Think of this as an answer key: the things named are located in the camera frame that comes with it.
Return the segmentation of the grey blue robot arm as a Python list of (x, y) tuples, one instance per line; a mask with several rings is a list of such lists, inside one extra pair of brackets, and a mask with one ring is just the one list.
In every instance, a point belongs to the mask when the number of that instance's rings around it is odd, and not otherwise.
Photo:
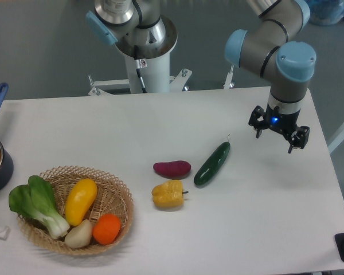
[[(305, 1), (250, 1), (261, 20), (253, 33), (236, 30), (224, 56), (271, 85), (266, 108), (256, 107), (249, 125), (257, 133), (270, 129), (290, 149), (304, 148), (310, 129), (297, 119), (314, 74), (316, 53), (294, 41), (310, 18)], [(174, 24), (161, 14), (159, 1), (96, 1), (85, 16), (93, 33), (124, 55), (132, 93), (167, 93), (183, 88), (182, 77), (170, 77), (170, 53), (177, 43)]]

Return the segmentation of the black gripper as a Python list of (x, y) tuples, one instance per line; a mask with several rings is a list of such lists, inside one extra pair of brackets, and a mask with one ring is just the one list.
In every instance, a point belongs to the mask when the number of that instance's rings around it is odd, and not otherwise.
[(310, 135), (308, 126), (298, 127), (296, 122), (301, 109), (300, 101), (283, 103), (268, 101), (266, 109), (256, 106), (251, 113), (248, 124), (256, 131), (256, 138), (261, 136), (264, 129), (271, 129), (288, 140), (288, 153), (294, 149), (304, 149)]

